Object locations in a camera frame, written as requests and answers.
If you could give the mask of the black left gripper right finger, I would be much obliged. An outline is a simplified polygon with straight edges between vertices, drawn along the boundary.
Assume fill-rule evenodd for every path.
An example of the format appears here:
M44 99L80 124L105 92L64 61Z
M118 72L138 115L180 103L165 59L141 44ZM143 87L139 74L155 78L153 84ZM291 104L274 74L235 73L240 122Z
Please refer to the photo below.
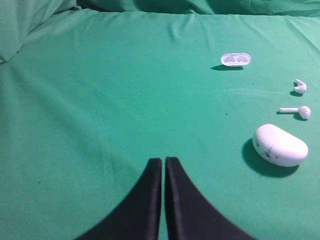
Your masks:
M201 194L177 157L165 159L164 208L170 240L253 240Z

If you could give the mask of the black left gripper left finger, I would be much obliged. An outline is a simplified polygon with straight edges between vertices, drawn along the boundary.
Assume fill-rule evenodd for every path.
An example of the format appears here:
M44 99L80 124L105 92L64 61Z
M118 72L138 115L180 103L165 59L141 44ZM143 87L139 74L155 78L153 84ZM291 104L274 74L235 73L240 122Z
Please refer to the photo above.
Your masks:
M151 158L127 196L80 240L157 240L162 207L162 160Z

